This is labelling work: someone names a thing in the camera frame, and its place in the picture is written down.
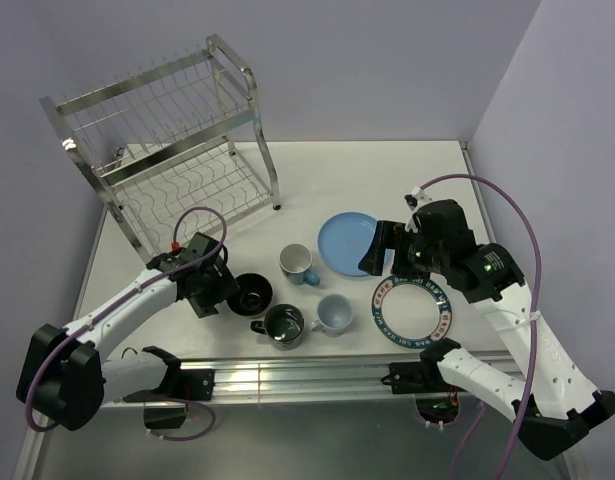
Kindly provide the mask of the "black bowl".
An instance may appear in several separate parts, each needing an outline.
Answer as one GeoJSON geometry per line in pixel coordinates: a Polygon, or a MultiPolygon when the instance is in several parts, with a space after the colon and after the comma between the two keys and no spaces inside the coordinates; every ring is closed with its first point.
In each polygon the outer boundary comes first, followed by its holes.
{"type": "Polygon", "coordinates": [[[239,290],[227,299],[229,309],[236,315],[257,318],[265,313],[273,300],[273,287],[258,273],[243,273],[236,277],[239,290]]]}

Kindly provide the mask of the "white mug blue handle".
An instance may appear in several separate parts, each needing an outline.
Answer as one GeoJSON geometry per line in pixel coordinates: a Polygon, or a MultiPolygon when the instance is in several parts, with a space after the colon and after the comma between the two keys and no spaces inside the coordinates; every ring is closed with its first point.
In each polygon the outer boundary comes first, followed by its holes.
{"type": "Polygon", "coordinates": [[[285,246],[279,255],[279,266],[285,278],[293,285],[318,287],[320,277],[312,271],[311,251],[301,244],[285,246]]]}

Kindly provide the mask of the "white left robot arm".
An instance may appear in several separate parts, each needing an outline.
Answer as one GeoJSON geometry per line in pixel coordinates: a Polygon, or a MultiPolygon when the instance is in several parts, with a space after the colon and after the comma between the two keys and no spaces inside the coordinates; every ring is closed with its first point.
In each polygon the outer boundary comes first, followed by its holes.
{"type": "Polygon", "coordinates": [[[16,397],[30,428],[74,431],[104,404],[136,396],[170,399],[182,386],[181,361],[148,346],[125,359],[113,351],[155,314],[187,302],[200,318],[217,314],[218,304],[238,290],[224,243],[195,234],[184,247],[153,257],[138,277],[91,313],[63,327],[45,324],[31,336],[16,397]]]}

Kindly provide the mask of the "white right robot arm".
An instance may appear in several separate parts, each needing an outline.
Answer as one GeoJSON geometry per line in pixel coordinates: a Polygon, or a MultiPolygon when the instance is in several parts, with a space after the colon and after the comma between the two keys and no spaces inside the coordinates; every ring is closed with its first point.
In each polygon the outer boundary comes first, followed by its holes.
{"type": "Polygon", "coordinates": [[[525,377],[507,376],[442,337],[409,372],[387,376],[394,390],[467,391],[519,421],[518,438],[541,460],[560,455],[615,414],[615,393],[598,389],[577,368],[542,315],[530,310],[531,291],[509,252],[477,243],[456,201],[432,201],[407,224],[379,221],[360,270],[381,275],[387,250],[394,253],[392,283],[430,288],[430,274],[442,276],[489,322],[525,377]]]}

